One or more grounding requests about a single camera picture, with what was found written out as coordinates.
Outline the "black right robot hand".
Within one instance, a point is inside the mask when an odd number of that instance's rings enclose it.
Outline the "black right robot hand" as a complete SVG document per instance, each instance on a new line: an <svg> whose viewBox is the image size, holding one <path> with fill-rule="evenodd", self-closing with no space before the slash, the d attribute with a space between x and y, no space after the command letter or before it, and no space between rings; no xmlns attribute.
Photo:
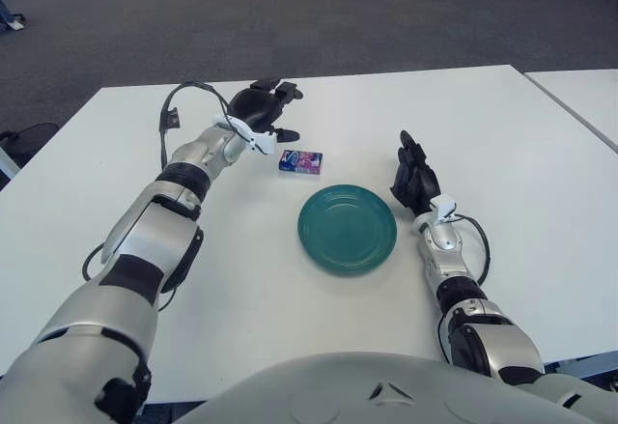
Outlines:
<svg viewBox="0 0 618 424"><path fill-rule="evenodd" d="M406 130L400 133L399 166L390 190L415 216L431 210L431 200L441 191L434 170L426 161L421 145Z"/></svg>

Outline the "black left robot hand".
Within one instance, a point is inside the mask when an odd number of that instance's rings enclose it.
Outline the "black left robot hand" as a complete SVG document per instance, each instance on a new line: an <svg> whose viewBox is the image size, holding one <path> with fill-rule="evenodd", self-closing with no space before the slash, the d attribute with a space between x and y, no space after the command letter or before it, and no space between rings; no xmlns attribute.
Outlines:
<svg viewBox="0 0 618 424"><path fill-rule="evenodd" d="M291 143L300 139L300 134L291 129L275 127L284 107L293 100L302 99L297 85L266 78L254 81L248 88L238 92L230 102L230 115L244 121L254 132L274 133L278 143Z"/></svg>

